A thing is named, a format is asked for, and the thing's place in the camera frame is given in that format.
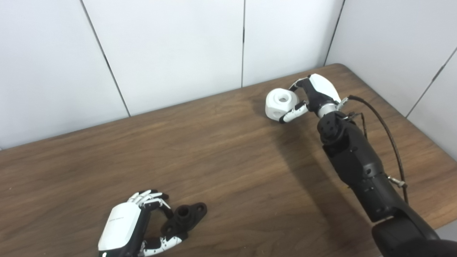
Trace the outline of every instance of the white wall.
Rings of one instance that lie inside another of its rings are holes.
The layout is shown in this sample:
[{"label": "white wall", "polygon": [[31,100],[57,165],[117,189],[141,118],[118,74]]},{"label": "white wall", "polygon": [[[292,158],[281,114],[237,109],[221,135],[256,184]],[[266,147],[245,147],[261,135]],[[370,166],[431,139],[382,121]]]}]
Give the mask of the white wall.
[{"label": "white wall", "polygon": [[243,0],[84,0],[132,115],[241,87]]},{"label": "white wall", "polygon": [[457,54],[454,54],[408,116],[416,127],[455,160],[457,160],[456,96]]},{"label": "white wall", "polygon": [[343,0],[83,1],[0,2],[1,148],[319,67]]},{"label": "white wall", "polygon": [[246,0],[243,86],[324,64],[343,0]]},{"label": "white wall", "polygon": [[127,117],[80,2],[0,1],[0,147]]},{"label": "white wall", "polygon": [[457,44],[457,1],[348,0],[326,64],[342,63],[407,115]]}]

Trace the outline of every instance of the robotic arm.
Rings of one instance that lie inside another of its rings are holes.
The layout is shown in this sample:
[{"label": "robotic arm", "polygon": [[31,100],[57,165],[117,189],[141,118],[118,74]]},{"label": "robotic arm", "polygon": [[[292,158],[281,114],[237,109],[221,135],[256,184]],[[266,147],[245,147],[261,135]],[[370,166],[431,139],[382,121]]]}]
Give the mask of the robotic arm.
[{"label": "robotic arm", "polygon": [[384,257],[457,256],[457,242],[440,240],[399,196],[391,182],[405,187],[404,181],[385,174],[381,160],[362,131],[350,116],[340,111],[348,100],[363,100],[356,96],[340,100],[332,83],[318,74],[297,80],[289,90],[298,88],[304,89],[308,100],[299,102],[279,122],[290,122],[306,112],[320,118],[317,131],[338,176],[352,189],[370,220],[382,220],[373,227],[372,236]]}]

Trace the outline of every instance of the black cable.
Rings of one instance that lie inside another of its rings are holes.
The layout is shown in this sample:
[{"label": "black cable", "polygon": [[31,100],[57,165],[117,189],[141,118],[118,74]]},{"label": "black cable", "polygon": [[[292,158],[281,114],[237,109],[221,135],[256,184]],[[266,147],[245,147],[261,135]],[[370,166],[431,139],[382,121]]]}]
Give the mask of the black cable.
[{"label": "black cable", "polygon": [[[369,104],[367,101],[363,100],[362,98],[360,98],[360,97],[358,97],[358,96],[350,95],[350,96],[347,97],[347,99],[349,99],[349,100],[354,100],[354,101],[358,101],[358,102],[361,102],[361,103],[365,104],[368,108],[370,108],[370,110],[376,115],[376,117],[377,117],[377,119],[379,120],[379,122],[383,125],[384,129],[385,129],[386,132],[387,132],[387,136],[389,137],[390,143],[392,144],[393,151],[395,152],[395,157],[397,158],[397,163],[398,163],[399,170],[400,170],[400,178],[401,178],[402,181],[405,182],[404,170],[403,170],[403,165],[402,165],[402,163],[401,163],[399,150],[397,149],[397,145],[395,144],[395,141],[394,141],[394,139],[393,139],[392,133],[390,133],[390,130],[389,130],[389,128],[387,127],[387,124],[384,122],[384,120],[383,120],[383,118],[381,117],[381,115],[379,115],[379,113],[375,110],[375,108],[374,108],[373,106],[371,106],[371,104]],[[409,202],[408,202],[408,193],[406,192],[406,184],[405,184],[405,186],[403,186],[402,188],[403,188],[403,198],[404,198],[404,201],[405,201],[406,203],[409,203]]]},{"label": "black cable", "polygon": [[360,117],[362,118],[363,134],[365,135],[365,138],[368,139],[367,126],[365,125],[365,116],[363,116],[363,112],[360,113]]}]

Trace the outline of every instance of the white cube with hole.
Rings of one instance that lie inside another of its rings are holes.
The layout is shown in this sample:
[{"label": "white cube with hole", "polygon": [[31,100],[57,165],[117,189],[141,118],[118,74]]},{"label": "white cube with hole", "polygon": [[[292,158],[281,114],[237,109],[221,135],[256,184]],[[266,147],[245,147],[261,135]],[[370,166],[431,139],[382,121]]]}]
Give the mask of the white cube with hole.
[{"label": "white cube with hole", "polygon": [[265,113],[268,118],[279,121],[284,114],[298,104],[298,96],[287,89],[276,88],[266,96]]}]

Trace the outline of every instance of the hole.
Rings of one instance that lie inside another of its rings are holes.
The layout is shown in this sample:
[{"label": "hole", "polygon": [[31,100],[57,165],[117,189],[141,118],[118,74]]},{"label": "hole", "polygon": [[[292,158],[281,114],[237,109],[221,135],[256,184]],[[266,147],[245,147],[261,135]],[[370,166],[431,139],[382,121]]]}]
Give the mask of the hole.
[{"label": "hole", "polygon": [[287,102],[287,101],[289,101],[289,95],[280,94],[280,95],[277,96],[276,100],[279,101],[279,102]]},{"label": "hole", "polygon": [[178,215],[181,217],[185,217],[189,214],[189,208],[187,207],[182,207],[178,210]]}]

